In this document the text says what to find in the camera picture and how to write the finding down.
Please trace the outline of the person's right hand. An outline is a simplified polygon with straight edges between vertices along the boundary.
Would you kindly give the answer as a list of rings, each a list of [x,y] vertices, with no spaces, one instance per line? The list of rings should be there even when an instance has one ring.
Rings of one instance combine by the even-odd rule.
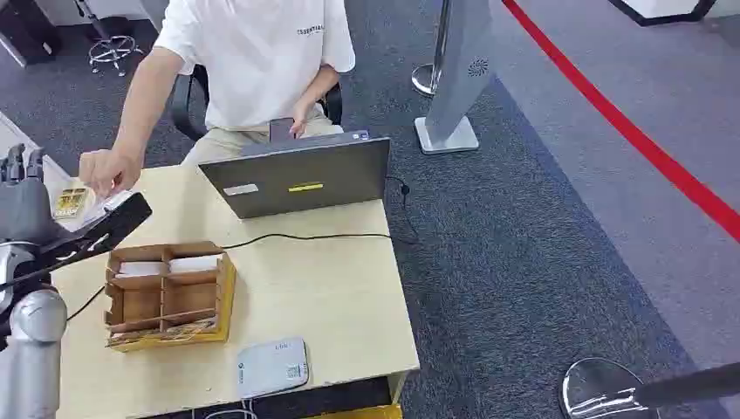
[[[79,159],[79,179],[99,200],[131,189],[140,178],[143,155],[117,149],[85,152]]]

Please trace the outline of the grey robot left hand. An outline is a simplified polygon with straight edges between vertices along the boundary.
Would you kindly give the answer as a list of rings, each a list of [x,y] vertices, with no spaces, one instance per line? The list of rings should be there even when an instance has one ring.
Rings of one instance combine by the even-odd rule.
[[[65,235],[51,216],[44,184],[42,148],[24,162],[25,145],[12,146],[1,160],[1,241],[47,245]]]

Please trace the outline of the person's left hand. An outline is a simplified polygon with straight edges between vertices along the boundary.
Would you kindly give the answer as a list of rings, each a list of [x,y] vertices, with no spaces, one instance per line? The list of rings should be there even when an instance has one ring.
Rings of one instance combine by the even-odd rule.
[[[300,100],[293,107],[293,123],[289,132],[294,138],[304,135],[313,107],[314,104],[310,100]]]

